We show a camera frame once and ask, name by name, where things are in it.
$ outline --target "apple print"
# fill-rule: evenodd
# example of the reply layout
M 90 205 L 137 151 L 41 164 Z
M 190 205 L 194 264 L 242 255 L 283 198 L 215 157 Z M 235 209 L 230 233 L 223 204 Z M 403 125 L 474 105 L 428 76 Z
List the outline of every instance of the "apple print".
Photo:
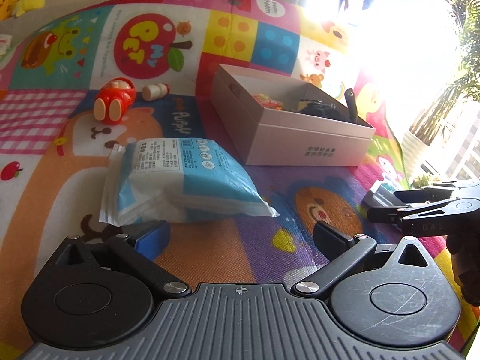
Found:
M 0 179 L 7 181 L 11 180 L 15 177 L 18 177 L 20 172 L 23 169 L 20 169 L 20 163 L 17 161 L 10 162 L 5 165 L 5 167 L 2 169 L 0 173 Z
M 190 23 L 180 24 L 182 35 L 187 35 L 191 30 Z M 139 15 L 127 21 L 113 48 L 118 68 L 136 79 L 151 79 L 170 68 L 181 71 L 185 57 L 180 50 L 190 50 L 193 44 L 190 40 L 175 42 L 176 33 L 173 22 L 156 13 Z

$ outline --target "play mat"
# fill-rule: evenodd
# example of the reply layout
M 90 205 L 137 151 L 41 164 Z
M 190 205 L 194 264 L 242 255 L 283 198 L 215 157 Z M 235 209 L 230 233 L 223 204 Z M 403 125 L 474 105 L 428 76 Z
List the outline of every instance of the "play mat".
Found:
M 114 0 L 62 17 L 12 49 L 0 61 L 0 359 L 13 360 L 31 345 L 20 303 L 61 241 L 120 232 L 98 222 L 115 143 L 207 137 L 236 156 L 209 101 L 219 63 L 309 81 L 337 99 L 352 87 L 376 135 L 355 168 L 247 167 L 281 216 L 173 224 L 156 262 L 193 288 L 198 282 L 290 287 L 327 263 L 311 237 L 320 219 L 350 235 L 397 243 L 393 227 L 368 223 L 359 210 L 375 180 L 407 184 L 385 104 L 349 55 L 353 37 L 349 27 L 313 23 L 301 8 L 274 0 Z M 167 83 L 172 94 L 149 103 L 139 95 L 120 124 L 102 125 L 91 112 L 93 99 L 118 76 L 138 91 Z M 306 155 L 325 150 L 319 142 Z M 443 238 L 423 242 L 459 294 Z M 461 302 L 451 339 L 457 348 L 479 316 Z

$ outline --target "gray ridged plate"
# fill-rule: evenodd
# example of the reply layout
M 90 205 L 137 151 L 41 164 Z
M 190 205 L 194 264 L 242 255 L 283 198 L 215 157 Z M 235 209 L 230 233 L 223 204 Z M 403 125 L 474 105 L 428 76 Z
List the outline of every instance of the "gray ridged plate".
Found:
M 321 302 L 294 297 L 281 284 L 201 284 L 186 298 L 165 301 L 146 328 L 122 343 L 87 351 L 35 344 L 21 359 L 460 360 L 463 357 L 443 342 L 414 350 L 366 344 L 338 327 Z

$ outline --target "red toy figure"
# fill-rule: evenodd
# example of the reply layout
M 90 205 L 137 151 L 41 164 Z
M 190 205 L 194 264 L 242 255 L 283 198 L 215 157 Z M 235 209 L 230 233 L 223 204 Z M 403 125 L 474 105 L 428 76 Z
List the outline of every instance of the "red toy figure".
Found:
M 117 77 L 106 83 L 95 97 L 93 115 L 96 120 L 117 124 L 134 101 L 137 91 L 126 78 Z

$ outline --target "plastic package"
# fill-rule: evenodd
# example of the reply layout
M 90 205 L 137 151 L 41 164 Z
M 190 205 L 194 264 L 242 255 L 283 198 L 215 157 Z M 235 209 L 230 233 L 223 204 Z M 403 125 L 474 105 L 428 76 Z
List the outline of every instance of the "plastic package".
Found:
M 237 214 L 278 216 L 242 166 L 214 141 L 144 139 L 112 149 L 101 222 L 184 223 Z

